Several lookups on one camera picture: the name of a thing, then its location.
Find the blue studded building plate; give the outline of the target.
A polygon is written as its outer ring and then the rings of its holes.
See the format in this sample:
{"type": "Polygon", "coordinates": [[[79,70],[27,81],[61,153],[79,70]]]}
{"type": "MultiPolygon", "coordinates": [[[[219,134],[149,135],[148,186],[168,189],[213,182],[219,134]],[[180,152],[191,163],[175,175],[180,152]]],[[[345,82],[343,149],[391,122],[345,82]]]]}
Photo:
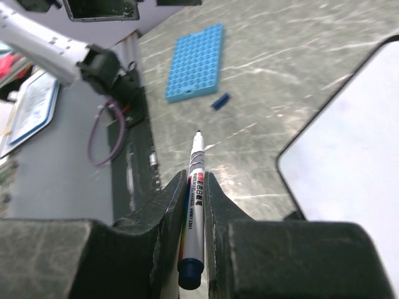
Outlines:
{"type": "Polygon", "coordinates": [[[168,103],[218,91],[223,39],[224,26],[217,23],[176,40],[165,88],[168,103]]]}

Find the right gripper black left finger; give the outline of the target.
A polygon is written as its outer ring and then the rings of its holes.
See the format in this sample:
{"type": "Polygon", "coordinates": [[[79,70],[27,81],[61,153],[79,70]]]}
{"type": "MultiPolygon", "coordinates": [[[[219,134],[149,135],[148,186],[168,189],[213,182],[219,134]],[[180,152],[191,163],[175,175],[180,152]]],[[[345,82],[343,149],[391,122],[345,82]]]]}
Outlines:
{"type": "Polygon", "coordinates": [[[178,298],[187,173],[112,225],[1,221],[2,298],[178,298]]]}

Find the blue framed certificate paper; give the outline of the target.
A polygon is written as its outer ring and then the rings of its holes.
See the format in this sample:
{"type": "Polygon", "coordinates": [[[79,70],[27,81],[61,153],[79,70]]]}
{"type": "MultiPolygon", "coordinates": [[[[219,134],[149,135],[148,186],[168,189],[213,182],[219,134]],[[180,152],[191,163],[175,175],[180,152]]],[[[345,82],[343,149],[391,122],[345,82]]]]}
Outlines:
{"type": "Polygon", "coordinates": [[[50,73],[40,69],[31,75],[16,95],[16,109],[11,125],[1,142],[1,157],[44,129],[53,119],[60,90],[60,82],[50,73]]]}

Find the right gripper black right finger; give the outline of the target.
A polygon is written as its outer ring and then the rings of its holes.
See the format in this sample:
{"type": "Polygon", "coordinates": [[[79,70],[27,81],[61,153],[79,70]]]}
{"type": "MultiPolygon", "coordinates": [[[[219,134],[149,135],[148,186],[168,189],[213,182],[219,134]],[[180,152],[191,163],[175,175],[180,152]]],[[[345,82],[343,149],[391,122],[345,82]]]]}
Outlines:
{"type": "Polygon", "coordinates": [[[393,298],[368,234],[349,222],[257,221],[205,175],[210,298],[393,298]]]}

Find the white board with black frame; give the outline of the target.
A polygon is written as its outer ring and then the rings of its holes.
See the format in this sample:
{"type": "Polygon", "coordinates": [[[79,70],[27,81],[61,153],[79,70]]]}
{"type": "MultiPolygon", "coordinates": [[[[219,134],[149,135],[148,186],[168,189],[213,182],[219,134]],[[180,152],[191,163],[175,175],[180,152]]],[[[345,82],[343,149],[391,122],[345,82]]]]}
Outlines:
{"type": "Polygon", "coordinates": [[[369,53],[276,164],[306,220],[398,224],[398,36],[369,53]]]}

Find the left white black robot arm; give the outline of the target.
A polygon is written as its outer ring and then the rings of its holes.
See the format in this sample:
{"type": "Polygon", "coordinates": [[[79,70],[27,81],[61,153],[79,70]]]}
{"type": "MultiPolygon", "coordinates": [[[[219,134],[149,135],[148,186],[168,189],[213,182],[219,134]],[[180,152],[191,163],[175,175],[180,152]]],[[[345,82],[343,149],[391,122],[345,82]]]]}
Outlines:
{"type": "Polygon", "coordinates": [[[1,41],[43,67],[62,83],[82,79],[100,95],[122,105],[140,91],[133,71],[123,69],[117,54],[96,44],[64,36],[1,2],[1,41]]]}

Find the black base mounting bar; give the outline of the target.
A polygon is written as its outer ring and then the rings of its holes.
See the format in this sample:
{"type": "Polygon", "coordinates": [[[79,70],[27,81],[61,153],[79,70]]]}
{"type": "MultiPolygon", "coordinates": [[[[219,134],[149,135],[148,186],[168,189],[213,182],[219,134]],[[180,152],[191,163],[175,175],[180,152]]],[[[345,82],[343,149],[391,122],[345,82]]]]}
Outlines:
{"type": "Polygon", "coordinates": [[[133,63],[128,76],[138,90],[133,94],[132,106],[122,108],[126,128],[110,162],[111,225],[137,211],[162,190],[145,87],[133,63]]]}

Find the white blue whiteboard marker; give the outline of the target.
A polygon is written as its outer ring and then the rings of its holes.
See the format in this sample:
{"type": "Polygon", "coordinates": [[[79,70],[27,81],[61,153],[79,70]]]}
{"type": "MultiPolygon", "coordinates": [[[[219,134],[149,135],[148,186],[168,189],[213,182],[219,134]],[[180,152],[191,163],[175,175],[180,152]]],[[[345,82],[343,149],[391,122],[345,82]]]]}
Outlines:
{"type": "Polygon", "coordinates": [[[185,290],[195,290],[201,285],[204,270],[204,174],[204,138],[198,130],[190,154],[178,259],[178,284],[185,290]]]}

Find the blue marker cap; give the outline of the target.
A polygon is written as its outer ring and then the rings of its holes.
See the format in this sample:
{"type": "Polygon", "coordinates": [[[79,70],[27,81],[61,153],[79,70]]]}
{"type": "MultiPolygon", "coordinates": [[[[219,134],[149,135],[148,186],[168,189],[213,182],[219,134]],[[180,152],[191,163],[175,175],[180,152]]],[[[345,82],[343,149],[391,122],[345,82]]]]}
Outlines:
{"type": "Polygon", "coordinates": [[[211,108],[215,111],[220,110],[225,104],[228,103],[230,99],[230,94],[225,93],[222,96],[220,96],[214,103],[211,104],[211,108]]]}

